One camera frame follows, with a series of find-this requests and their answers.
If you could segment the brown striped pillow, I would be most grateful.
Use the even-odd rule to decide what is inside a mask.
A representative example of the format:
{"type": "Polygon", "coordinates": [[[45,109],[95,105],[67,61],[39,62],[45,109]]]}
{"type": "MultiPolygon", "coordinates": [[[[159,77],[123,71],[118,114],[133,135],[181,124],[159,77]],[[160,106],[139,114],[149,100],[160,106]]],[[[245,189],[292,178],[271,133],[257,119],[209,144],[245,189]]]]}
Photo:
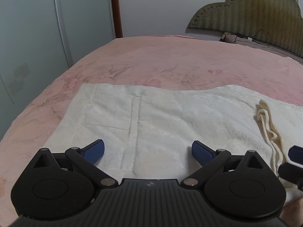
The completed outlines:
{"type": "Polygon", "coordinates": [[[297,61],[302,65],[302,57],[293,54],[290,51],[284,50],[283,48],[271,45],[269,43],[265,43],[262,41],[254,40],[250,37],[245,37],[241,34],[232,34],[230,32],[224,32],[222,37],[219,40],[220,42],[230,43],[230,44],[238,44],[243,46],[248,46],[255,49],[264,50],[267,52],[271,52],[273,54],[282,56],[282,57],[289,57],[293,60],[297,61]]]}

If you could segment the frosted glass wardrobe door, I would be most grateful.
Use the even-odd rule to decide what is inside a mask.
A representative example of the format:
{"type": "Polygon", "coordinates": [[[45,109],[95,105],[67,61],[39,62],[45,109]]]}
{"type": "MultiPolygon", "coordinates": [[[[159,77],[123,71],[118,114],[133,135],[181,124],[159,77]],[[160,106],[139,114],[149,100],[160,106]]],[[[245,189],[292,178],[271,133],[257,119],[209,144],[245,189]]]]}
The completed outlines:
{"type": "Polygon", "coordinates": [[[1,0],[1,134],[58,76],[114,37],[110,0],[1,0]]]}

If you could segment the cream white pants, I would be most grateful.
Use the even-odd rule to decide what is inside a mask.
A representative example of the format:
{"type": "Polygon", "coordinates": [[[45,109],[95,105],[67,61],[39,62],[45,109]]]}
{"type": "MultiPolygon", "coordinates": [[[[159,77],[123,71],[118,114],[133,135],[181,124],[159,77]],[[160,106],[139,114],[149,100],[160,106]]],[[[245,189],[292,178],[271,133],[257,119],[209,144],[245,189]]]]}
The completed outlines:
{"type": "Polygon", "coordinates": [[[274,173],[302,146],[302,107],[227,85],[204,91],[83,84],[46,141],[52,152],[105,143],[97,167],[124,178],[181,180],[199,169],[198,140],[234,155],[255,150],[274,173]]]}

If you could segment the olive green padded headboard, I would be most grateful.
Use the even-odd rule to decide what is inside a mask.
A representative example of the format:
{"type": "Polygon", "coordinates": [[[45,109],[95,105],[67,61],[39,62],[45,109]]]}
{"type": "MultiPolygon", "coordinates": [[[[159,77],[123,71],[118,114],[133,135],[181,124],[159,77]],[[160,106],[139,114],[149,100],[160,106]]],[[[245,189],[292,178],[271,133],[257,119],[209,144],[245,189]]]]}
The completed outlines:
{"type": "Polygon", "coordinates": [[[302,56],[302,16],[295,0],[225,0],[200,8],[189,29],[241,34],[302,56]]]}

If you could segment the pink floral bed blanket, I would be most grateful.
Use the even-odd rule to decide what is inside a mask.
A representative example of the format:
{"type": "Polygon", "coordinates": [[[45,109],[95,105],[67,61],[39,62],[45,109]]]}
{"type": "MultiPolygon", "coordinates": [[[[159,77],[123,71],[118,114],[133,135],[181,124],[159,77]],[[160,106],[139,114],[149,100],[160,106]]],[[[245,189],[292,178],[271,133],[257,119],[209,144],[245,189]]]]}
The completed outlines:
{"type": "Polygon", "coordinates": [[[80,59],[31,98],[1,140],[1,226],[17,219],[10,200],[17,178],[54,132],[81,84],[206,90],[239,85],[302,105],[302,65],[238,44],[185,36],[118,38],[80,59]]]}

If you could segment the brown wooden door frame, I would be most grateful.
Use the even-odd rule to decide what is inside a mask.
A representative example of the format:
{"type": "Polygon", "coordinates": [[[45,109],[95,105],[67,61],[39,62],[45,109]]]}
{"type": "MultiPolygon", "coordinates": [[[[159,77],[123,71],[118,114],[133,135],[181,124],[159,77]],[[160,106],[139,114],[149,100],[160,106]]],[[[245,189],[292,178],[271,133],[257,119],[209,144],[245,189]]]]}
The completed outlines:
{"type": "Polygon", "coordinates": [[[119,0],[111,0],[111,7],[112,7],[112,17],[113,17],[113,24],[114,24],[116,38],[122,38],[123,30],[122,30],[119,0]]]}

